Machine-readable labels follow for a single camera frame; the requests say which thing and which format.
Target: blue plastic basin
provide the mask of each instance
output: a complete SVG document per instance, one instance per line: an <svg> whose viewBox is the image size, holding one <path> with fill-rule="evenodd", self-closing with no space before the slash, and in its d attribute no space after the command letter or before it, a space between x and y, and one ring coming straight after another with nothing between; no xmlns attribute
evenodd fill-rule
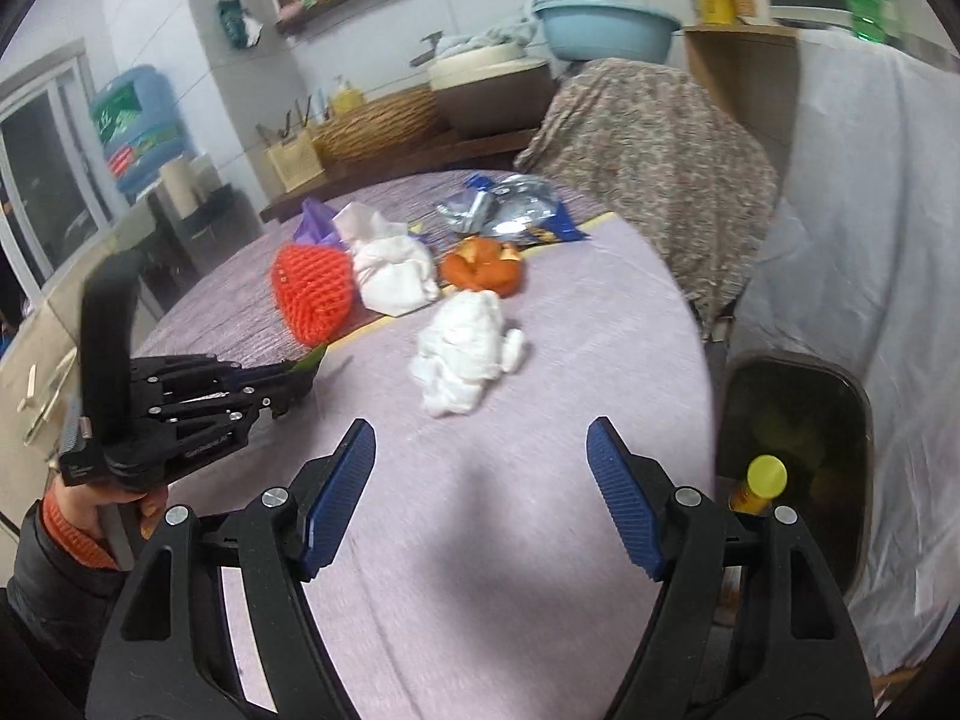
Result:
<svg viewBox="0 0 960 720"><path fill-rule="evenodd" d="M613 0L548 0L534 13L551 52L566 62L616 56L662 64L682 26L662 10Z"/></svg>

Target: metal screw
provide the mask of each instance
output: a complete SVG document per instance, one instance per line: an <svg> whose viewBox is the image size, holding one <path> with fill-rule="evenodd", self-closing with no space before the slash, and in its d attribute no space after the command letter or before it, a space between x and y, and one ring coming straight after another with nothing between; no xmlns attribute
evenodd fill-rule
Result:
<svg viewBox="0 0 960 720"><path fill-rule="evenodd" d="M190 517L190 509L187 509L185 506L173 506L167 509L166 514L163 516L167 521L167 525L179 525L181 522L186 521L187 517Z"/></svg>
<svg viewBox="0 0 960 720"><path fill-rule="evenodd" d="M779 519L784 525L793 525L798 519L797 513L789 506L776 507L776 509L774 509L774 517Z"/></svg>
<svg viewBox="0 0 960 720"><path fill-rule="evenodd" d="M680 488L673 494L673 497L677 499L677 503L681 506L690 507L691 509L694 506L699 506L700 502L704 499L704 496L700 495L694 488Z"/></svg>
<svg viewBox="0 0 960 720"><path fill-rule="evenodd" d="M290 493L284 488L270 488L260 497L260 502L268 509L275 509L277 506L283 506L290 499Z"/></svg>

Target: trash can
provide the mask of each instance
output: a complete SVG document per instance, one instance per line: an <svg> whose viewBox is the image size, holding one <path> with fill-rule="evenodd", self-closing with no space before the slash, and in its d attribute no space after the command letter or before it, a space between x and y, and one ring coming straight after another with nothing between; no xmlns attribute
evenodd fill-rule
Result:
<svg viewBox="0 0 960 720"><path fill-rule="evenodd" d="M862 386L818 357L752 352L731 361L720 407L716 473L742 480L775 455L788 481L775 505L795 509L848 594L870 536L872 421Z"/></svg>

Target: crumpled white tissue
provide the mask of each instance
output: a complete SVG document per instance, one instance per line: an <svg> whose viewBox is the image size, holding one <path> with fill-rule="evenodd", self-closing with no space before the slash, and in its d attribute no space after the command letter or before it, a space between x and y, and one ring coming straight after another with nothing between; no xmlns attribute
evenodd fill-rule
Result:
<svg viewBox="0 0 960 720"><path fill-rule="evenodd" d="M363 203L352 202L333 218L353 257L360 299L372 311L400 317L440 296L430 252L407 235L407 225L387 221Z"/></svg>
<svg viewBox="0 0 960 720"><path fill-rule="evenodd" d="M520 330L503 332L500 298L493 292L462 292L445 300L433 322L419 332L410 372L424 391L431 416L470 413L484 387L523 361Z"/></svg>

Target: yellow bottle cap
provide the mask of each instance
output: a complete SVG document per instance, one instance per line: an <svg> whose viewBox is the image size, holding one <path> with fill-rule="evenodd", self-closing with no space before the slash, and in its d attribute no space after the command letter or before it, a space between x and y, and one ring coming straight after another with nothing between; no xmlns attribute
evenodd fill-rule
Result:
<svg viewBox="0 0 960 720"><path fill-rule="evenodd" d="M786 466L773 455L755 457L747 469L747 486L758 498L772 501L786 490Z"/></svg>

